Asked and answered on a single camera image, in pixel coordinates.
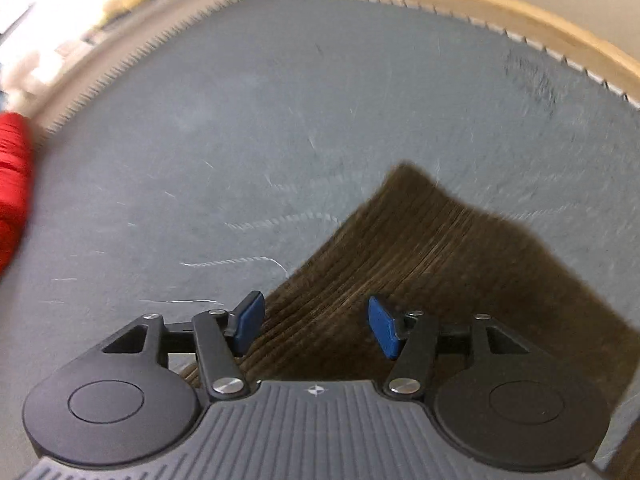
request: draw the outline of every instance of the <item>blue clamp pad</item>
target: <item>blue clamp pad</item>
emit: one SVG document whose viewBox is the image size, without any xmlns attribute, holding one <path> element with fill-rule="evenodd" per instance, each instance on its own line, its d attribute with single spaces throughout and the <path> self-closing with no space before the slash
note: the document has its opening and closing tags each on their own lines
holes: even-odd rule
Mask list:
<svg viewBox="0 0 640 480">
<path fill-rule="evenodd" d="M 375 296 L 369 298 L 369 326 L 386 358 L 397 359 L 404 342 L 398 336 L 394 318 Z"/>
<path fill-rule="evenodd" d="M 260 333 L 264 320 L 264 296 L 257 290 L 251 291 L 241 303 L 229 313 L 231 338 L 229 347 L 235 356 L 247 353 L 249 346 Z"/>
</svg>

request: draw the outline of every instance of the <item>metal pivot screw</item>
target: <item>metal pivot screw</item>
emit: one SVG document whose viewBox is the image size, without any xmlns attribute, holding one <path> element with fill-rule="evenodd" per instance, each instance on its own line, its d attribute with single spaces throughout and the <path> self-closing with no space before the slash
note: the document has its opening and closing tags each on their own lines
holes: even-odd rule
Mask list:
<svg viewBox="0 0 640 480">
<path fill-rule="evenodd" d="M 389 389 L 395 394 L 411 395 L 420 389 L 420 383 L 408 377 L 398 377 L 389 382 Z"/>
<path fill-rule="evenodd" d="M 219 394 L 231 395 L 242 391 L 244 381 L 237 377 L 221 377 L 213 381 L 211 387 Z"/>
</svg>

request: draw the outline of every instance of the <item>red spool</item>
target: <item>red spool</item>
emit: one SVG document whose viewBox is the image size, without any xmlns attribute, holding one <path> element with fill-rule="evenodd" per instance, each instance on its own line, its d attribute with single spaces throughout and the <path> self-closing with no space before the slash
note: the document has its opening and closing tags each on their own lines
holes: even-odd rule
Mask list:
<svg viewBox="0 0 640 480">
<path fill-rule="evenodd" d="M 27 222 L 33 181 L 29 123 L 14 112 L 0 114 L 0 272 L 9 264 Z"/>
</svg>

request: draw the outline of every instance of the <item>round gray mat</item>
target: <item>round gray mat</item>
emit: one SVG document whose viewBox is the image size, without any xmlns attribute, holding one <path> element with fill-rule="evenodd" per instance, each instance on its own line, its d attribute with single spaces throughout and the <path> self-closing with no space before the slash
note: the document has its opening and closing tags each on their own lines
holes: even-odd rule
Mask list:
<svg viewBox="0 0 640 480">
<path fill-rule="evenodd" d="M 639 124 L 584 74 L 454 19 L 345 0 L 214 14 L 42 152 L 0 286 L 2 477 L 33 463 L 20 409 L 36 382 L 143 312 L 187 320 L 273 290 L 402 159 L 525 222 L 640 327 Z"/>
</svg>

